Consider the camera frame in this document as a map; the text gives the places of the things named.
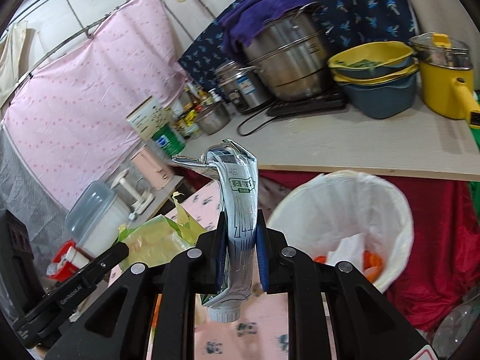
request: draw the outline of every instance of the beige curtain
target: beige curtain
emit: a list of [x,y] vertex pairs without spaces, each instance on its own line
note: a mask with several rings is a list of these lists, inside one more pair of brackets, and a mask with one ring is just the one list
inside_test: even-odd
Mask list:
[[469,45],[480,89],[480,32],[459,0],[409,0],[421,33],[442,32]]
[[0,43],[0,107],[11,95],[18,81],[18,65],[27,30],[27,22],[13,24]]

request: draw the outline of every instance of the pink curtain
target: pink curtain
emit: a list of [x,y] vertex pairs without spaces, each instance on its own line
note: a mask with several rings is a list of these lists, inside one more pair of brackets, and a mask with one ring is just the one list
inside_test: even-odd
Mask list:
[[92,39],[37,70],[18,92],[5,125],[42,185],[70,209],[113,172],[139,138],[125,117],[148,96],[178,97],[187,79],[175,62],[159,0],[132,0]]

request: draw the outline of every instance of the green container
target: green container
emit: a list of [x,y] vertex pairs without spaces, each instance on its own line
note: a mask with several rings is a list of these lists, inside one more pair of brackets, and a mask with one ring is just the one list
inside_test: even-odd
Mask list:
[[161,127],[152,138],[169,157],[180,153],[185,147],[183,138],[181,138],[168,124]]

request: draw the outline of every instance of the silver bolt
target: silver bolt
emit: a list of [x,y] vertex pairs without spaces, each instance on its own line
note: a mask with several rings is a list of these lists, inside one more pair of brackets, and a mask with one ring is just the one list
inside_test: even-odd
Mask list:
[[196,259],[202,255],[202,251],[194,247],[193,249],[188,249],[187,256],[191,259]]
[[292,247],[284,247],[282,249],[282,254],[285,256],[285,257],[293,257],[297,254],[297,251],[295,249],[293,249]]
[[340,264],[338,264],[338,268],[340,271],[347,274],[352,271],[353,266],[348,261],[341,261]]
[[145,270],[145,266],[138,262],[136,264],[133,264],[131,266],[130,270],[134,275],[138,275],[138,274],[141,274]]

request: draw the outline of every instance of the purple towel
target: purple towel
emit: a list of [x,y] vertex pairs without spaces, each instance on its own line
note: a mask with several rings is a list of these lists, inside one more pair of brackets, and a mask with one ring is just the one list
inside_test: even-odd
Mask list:
[[237,41],[244,47],[251,45],[255,36],[265,29],[265,23],[280,18],[285,12],[302,7],[313,0],[244,0],[228,12],[220,24],[224,28],[223,51],[232,59],[242,62],[242,50]]

